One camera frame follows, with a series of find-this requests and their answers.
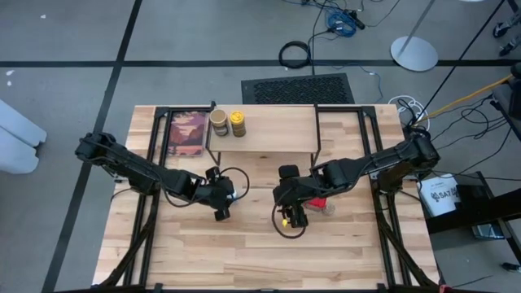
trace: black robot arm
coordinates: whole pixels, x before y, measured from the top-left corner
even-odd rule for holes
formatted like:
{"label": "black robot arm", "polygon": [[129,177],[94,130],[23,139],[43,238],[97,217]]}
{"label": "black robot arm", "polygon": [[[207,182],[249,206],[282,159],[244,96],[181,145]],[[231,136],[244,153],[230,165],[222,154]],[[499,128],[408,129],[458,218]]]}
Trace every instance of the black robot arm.
{"label": "black robot arm", "polygon": [[440,160],[427,134],[412,133],[404,142],[360,159],[331,160],[310,169],[311,175],[300,177],[295,165],[279,168],[280,184],[274,189],[274,201],[291,227],[305,227],[308,219],[302,203],[327,198],[351,190],[361,176],[376,175],[376,188],[394,193],[401,188],[403,177],[428,172]]}
{"label": "black robot arm", "polygon": [[166,169],[134,154],[116,142],[109,133],[88,133],[76,149],[78,159],[101,166],[110,174],[129,179],[133,190],[153,195],[161,190],[190,205],[201,203],[216,209],[216,221],[230,217],[233,202],[232,181],[218,167],[206,171],[206,178],[185,170]]}

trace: white stand base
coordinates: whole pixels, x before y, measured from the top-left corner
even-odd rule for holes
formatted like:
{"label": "white stand base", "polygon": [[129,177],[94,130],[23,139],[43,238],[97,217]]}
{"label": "white stand base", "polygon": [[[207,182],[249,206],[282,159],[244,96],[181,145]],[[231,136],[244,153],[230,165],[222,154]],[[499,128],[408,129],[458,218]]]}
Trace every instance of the white stand base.
{"label": "white stand base", "polygon": [[415,72],[424,72],[436,66],[438,52],[429,42],[419,37],[412,37],[405,50],[400,54],[405,40],[407,40],[407,37],[399,37],[391,45],[392,58],[400,66]]}

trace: book cover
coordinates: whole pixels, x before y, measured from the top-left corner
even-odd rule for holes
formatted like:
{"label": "book cover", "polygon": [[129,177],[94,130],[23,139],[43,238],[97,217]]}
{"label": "book cover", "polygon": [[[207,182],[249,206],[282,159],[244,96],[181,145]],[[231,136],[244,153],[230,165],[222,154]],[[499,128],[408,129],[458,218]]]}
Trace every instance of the book cover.
{"label": "book cover", "polygon": [[178,112],[173,114],[170,125],[169,153],[175,156],[199,156],[203,154],[205,112]]}

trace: blue cable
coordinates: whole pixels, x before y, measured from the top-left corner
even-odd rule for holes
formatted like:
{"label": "blue cable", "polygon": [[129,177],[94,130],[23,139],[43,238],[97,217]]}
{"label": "blue cable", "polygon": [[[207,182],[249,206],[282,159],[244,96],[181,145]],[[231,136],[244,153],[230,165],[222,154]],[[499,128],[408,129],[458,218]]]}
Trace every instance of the blue cable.
{"label": "blue cable", "polygon": [[329,14],[326,17],[326,27],[335,30],[335,33],[341,37],[352,37],[357,33],[357,23],[351,16],[344,14],[342,11],[327,10]]}

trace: wooden table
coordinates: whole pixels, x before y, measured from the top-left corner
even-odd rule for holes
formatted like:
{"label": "wooden table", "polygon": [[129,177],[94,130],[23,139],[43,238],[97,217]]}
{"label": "wooden table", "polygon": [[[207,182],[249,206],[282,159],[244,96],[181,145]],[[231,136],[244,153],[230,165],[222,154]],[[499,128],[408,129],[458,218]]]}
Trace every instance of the wooden table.
{"label": "wooden table", "polygon": [[[383,147],[402,141],[396,108],[374,106]],[[126,142],[131,151],[144,157],[154,111],[153,106],[135,108]],[[318,164],[364,155],[355,114],[321,113],[320,129],[322,152]],[[373,143],[370,123],[367,123],[367,131]],[[157,150],[162,143],[162,133],[158,138]],[[157,162],[159,152],[155,153]],[[252,182],[249,194],[230,207],[231,218],[223,222],[215,222],[213,210],[208,207],[196,204],[174,208],[161,197],[147,286],[162,282],[166,288],[192,289],[374,289],[376,283],[385,283],[369,179],[363,177],[353,190],[329,199],[336,206],[334,215],[307,212],[310,224],[306,234],[297,240],[287,240],[274,231],[270,222],[274,204],[272,189],[278,184],[278,167],[283,164],[297,164],[302,174],[309,173],[309,155],[306,154],[223,153],[221,167],[243,168]],[[201,175],[213,165],[207,152],[197,158],[168,157],[166,160],[167,168],[183,168]],[[241,194],[245,187],[243,175],[231,171],[228,175]],[[128,186],[118,184],[115,192],[124,188]],[[412,182],[405,183],[405,190],[417,194]],[[113,200],[93,283],[106,278],[129,247],[137,201],[138,195],[132,191]],[[405,247],[437,282],[436,262],[420,203],[398,194],[396,209]],[[137,257],[134,283],[137,283],[141,255]],[[392,258],[396,281],[400,283],[400,267],[393,249]]]}

